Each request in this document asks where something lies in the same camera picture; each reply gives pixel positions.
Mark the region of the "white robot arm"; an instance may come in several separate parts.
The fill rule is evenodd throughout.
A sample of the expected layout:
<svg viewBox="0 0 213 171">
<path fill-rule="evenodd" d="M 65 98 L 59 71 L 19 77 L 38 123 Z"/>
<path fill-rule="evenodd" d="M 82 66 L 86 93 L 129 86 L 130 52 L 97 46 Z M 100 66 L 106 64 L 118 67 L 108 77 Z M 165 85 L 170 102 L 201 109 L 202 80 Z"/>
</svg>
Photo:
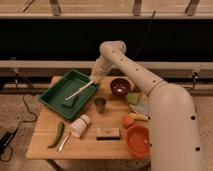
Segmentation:
<svg viewBox="0 0 213 171">
<path fill-rule="evenodd" d="M 122 41 L 100 45 L 92 79 L 100 80 L 112 66 L 119 68 L 148 97 L 152 171 L 203 171 L 196 110 L 189 92 L 168 83 L 125 56 Z"/>
</svg>

